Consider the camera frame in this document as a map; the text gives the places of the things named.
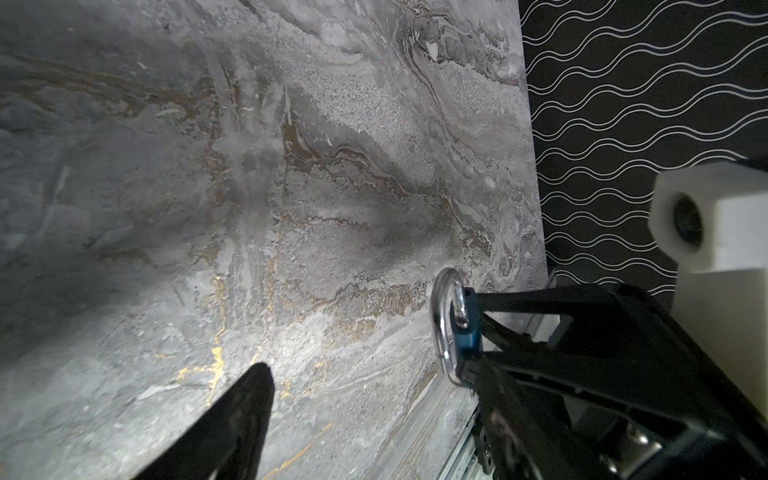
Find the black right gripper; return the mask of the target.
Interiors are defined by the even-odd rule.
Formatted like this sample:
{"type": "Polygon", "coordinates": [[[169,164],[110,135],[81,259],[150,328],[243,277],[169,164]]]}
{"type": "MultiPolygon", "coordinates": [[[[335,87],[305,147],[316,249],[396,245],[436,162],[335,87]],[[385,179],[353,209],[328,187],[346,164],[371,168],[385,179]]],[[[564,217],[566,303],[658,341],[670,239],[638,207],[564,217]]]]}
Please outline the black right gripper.
{"type": "Polygon", "coordinates": [[[643,291],[474,293],[496,345],[459,362],[497,479],[763,479],[767,424],[643,291]]]}

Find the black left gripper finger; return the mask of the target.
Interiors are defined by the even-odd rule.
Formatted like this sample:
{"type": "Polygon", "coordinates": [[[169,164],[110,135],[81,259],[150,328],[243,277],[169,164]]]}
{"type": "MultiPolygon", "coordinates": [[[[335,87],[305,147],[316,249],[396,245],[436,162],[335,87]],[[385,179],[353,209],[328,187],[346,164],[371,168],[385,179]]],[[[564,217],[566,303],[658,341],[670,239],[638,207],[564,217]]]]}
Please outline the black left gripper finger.
{"type": "Polygon", "coordinates": [[[265,363],[251,366],[138,479],[254,479],[275,386],[265,363]]]}

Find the blue padlock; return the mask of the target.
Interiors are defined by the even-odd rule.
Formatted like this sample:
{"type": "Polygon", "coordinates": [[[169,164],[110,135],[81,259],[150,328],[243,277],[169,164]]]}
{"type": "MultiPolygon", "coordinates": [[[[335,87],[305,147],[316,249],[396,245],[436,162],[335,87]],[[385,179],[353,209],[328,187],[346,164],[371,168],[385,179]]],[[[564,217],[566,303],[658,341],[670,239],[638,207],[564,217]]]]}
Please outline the blue padlock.
{"type": "Polygon", "coordinates": [[[466,372],[466,362],[483,355],[481,311],[476,292],[464,285],[457,269],[440,271],[432,287],[429,311],[442,371],[453,385],[473,389],[476,374],[466,372]]]}

